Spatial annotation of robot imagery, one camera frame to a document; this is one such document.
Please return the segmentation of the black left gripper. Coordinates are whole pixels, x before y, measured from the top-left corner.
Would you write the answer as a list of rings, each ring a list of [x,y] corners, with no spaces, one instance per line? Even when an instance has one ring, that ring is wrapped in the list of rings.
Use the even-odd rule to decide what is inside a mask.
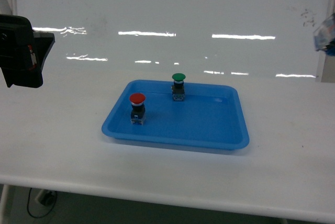
[[[27,18],[1,14],[1,70],[7,87],[41,87],[42,69],[54,43],[53,33],[33,30]]]

